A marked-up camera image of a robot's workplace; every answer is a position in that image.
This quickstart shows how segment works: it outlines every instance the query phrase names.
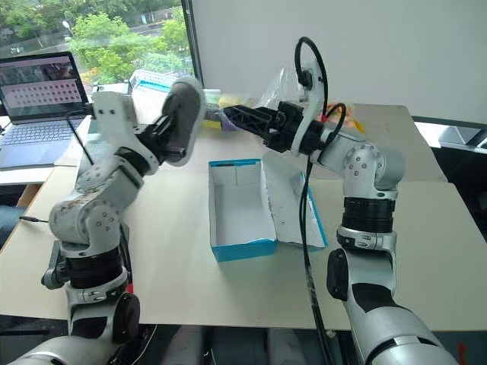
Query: window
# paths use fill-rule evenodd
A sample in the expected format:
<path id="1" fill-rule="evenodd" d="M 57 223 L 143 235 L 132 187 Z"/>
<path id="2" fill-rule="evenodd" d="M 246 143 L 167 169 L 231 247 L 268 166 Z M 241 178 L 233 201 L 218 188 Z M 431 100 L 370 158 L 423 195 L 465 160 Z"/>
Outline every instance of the window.
<path id="1" fill-rule="evenodd" d="M 136 70 L 201 80 L 191 10 L 190 0 L 2 0 L 0 57 L 69 50 L 88 94 Z"/>

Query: floor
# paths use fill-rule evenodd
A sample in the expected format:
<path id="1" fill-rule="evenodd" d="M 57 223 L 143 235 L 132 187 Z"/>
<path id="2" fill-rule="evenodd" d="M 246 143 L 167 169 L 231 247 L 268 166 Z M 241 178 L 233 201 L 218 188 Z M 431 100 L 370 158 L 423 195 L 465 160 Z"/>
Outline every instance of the floor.
<path id="1" fill-rule="evenodd" d="M 154 337 L 147 346 L 138 364 L 161 363 L 171 339 L 177 332 L 177 325 L 159 325 Z M 154 326 L 141 326 L 143 340 L 135 342 L 126 349 L 125 362 L 130 364 L 147 343 Z M 231 365 L 268 365 L 266 328 L 205 328 L 206 364 Z M 294 330 L 298 339 L 298 347 L 304 355 L 305 364 L 324 364 L 313 330 Z M 0 365 L 7 364 L 38 344 L 51 337 L 67 335 L 65 321 L 49 319 L 25 319 L 21 317 L 0 316 Z M 443 346 L 456 357 L 463 360 L 461 365 L 485 365 L 487 363 L 487 332 L 437 332 L 435 335 Z M 352 360 L 342 361 L 341 351 L 353 358 L 350 332 L 338 332 L 329 344 L 335 357 L 336 365 L 354 364 Z"/>

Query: laptop keyboard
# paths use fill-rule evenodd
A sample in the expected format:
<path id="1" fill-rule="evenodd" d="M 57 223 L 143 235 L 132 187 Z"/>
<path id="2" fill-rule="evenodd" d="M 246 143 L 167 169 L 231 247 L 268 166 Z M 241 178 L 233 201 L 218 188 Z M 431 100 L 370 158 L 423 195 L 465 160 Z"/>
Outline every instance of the laptop keyboard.
<path id="1" fill-rule="evenodd" d="M 75 129 L 80 124 L 81 120 L 72 121 L 72 125 Z M 10 144 L 62 141 L 71 139 L 72 136 L 73 132 L 67 123 L 26 125 L 22 128 L 16 128 L 9 131 L 5 135 L 2 145 L 7 146 Z"/>

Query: laptop screen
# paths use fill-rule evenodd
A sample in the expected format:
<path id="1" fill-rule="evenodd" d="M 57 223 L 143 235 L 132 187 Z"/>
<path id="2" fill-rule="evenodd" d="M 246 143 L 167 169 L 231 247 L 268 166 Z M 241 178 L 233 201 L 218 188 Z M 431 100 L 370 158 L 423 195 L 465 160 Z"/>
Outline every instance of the laptop screen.
<path id="1" fill-rule="evenodd" d="M 12 120 L 61 116 L 87 102 L 68 52 L 3 59 L 0 97 Z"/>

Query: black cable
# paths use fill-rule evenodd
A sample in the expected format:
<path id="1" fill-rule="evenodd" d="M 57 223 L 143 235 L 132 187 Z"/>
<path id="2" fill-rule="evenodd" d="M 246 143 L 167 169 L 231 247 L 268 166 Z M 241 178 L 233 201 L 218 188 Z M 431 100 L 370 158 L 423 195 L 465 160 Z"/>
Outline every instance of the black cable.
<path id="1" fill-rule="evenodd" d="M 305 87 L 312 87 L 312 84 L 310 84 L 310 82 L 312 82 L 310 75 L 306 75 L 305 71 L 301 70 L 301 46 L 303 43 L 306 43 L 311 48 L 311 51 L 313 51 L 313 54 L 320 67 L 321 81 L 323 82 L 323 93 L 324 93 L 323 114 L 326 114 L 326 116 L 329 117 L 338 108 L 342 109 L 342 114 L 340 116 L 338 125 L 335 127 L 333 132 L 329 134 L 328 138 L 326 139 L 323 145 L 322 152 L 321 152 L 323 153 L 328 148 L 328 146 L 333 142 L 333 140 L 336 138 L 340 129 L 343 126 L 346 117 L 346 106 L 343 103 L 337 103 L 328 113 L 326 112 L 326 107 L 328 104 L 328 80 L 326 77 L 326 69 L 323 64 L 323 59 L 321 58 L 321 54 L 318 51 L 318 48 L 316 47 L 316 45 L 312 40 L 310 40 L 305 36 L 299 39 L 298 44 L 296 45 L 296 48 L 294 50 L 294 64 L 296 67 L 296 72 L 298 74 L 298 80 L 300 84 L 303 84 L 303 86 Z M 310 256 L 307 248 L 307 238 L 306 238 L 307 194 L 308 194 L 312 169 L 313 169 L 313 164 L 311 163 L 310 156 L 308 156 L 306 175 L 304 177 L 303 190 L 301 192 L 301 200 L 299 202 L 299 227 L 301 231 L 301 239 L 303 241 L 303 257 L 304 257 L 304 270 L 306 271 L 306 283 L 308 288 L 308 294 L 310 296 L 311 309 L 313 311 L 314 322 L 317 327 L 317 334 L 320 341 L 320 349 L 326 363 L 331 365 L 333 364 L 333 358 L 331 356 L 331 352 L 329 350 L 328 343 L 326 340 L 326 328 L 323 324 L 320 305 L 318 303 L 318 298 L 316 295 L 316 289 L 314 286 L 313 272 L 311 269 Z"/>
<path id="2" fill-rule="evenodd" d="M 21 221 L 28 221 L 34 223 L 49 223 L 49 221 L 45 221 L 44 219 L 30 217 L 28 215 L 21 215 L 18 219 L 20 219 Z"/>
<path id="3" fill-rule="evenodd" d="M 122 224 L 120 224 L 120 238 L 122 239 L 120 247 L 122 250 L 123 264 L 129 275 L 129 283 L 132 283 L 132 261 L 130 260 L 129 241 L 127 240 Z"/>
<path id="4" fill-rule="evenodd" d="M 1 126 L 0 126 L 0 135 L 4 135 L 4 134 L 5 134 L 5 130 L 6 130 L 6 128 L 7 128 L 7 127 L 8 127 L 10 124 L 12 124 L 12 122 L 11 122 L 11 121 L 8 121 L 8 123 L 6 124 L 6 126 L 5 126 L 5 127 L 1 127 Z"/>
<path id="5" fill-rule="evenodd" d="M 335 129 L 333 129 L 333 132 L 331 132 L 328 138 L 326 139 L 325 145 L 321 150 L 321 153 L 323 153 L 325 151 L 325 148 L 327 148 L 333 142 L 333 140 L 336 138 L 336 135 L 338 135 L 340 129 L 342 129 L 343 127 L 345 117 L 347 116 L 347 107 L 345 106 L 344 103 L 337 103 L 336 105 L 334 105 L 333 108 L 330 109 L 329 112 L 326 114 L 326 117 L 329 118 L 329 116 L 331 116 L 338 108 L 342 108 L 342 114 L 340 114 L 340 120 L 338 122 L 338 125 L 335 127 Z"/>
<path id="6" fill-rule="evenodd" d="M 296 73 L 298 74 L 298 81 L 306 88 L 312 87 L 311 77 L 307 77 L 305 72 L 301 69 L 301 46 L 303 45 L 303 43 L 306 43 L 311 48 L 314 57 L 317 59 L 318 66 L 320 67 L 321 81 L 323 82 L 324 89 L 323 114 L 325 114 L 326 106 L 328 105 L 328 78 L 326 77 L 325 64 L 323 63 L 323 59 L 321 58 L 320 51 L 318 51 L 318 47 L 307 36 L 302 36 L 299 39 L 298 44 L 296 44 L 296 47 L 294 48 L 294 66 L 296 67 Z"/>
<path id="7" fill-rule="evenodd" d="M 77 113 L 80 113 L 80 112 L 84 112 L 84 110 L 72 110 L 71 112 L 67 112 L 65 114 L 65 118 L 66 118 L 66 122 L 68 123 L 69 125 L 69 128 L 71 128 L 73 134 L 75 135 L 76 137 L 76 140 L 78 141 L 79 145 L 81 146 L 81 148 L 83 148 L 83 152 L 84 152 L 84 155 L 86 156 L 86 158 L 88 159 L 88 161 L 90 161 L 90 165 L 93 166 L 94 165 L 94 162 L 93 160 L 91 159 L 91 156 L 90 154 L 88 153 L 86 147 L 84 146 L 83 142 L 81 141 L 81 138 L 79 138 L 79 135 L 78 133 L 76 132 L 76 129 L 75 127 L 73 127 L 72 123 L 71 123 L 71 116 L 73 116 L 74 114 L 77 114 Z"/>

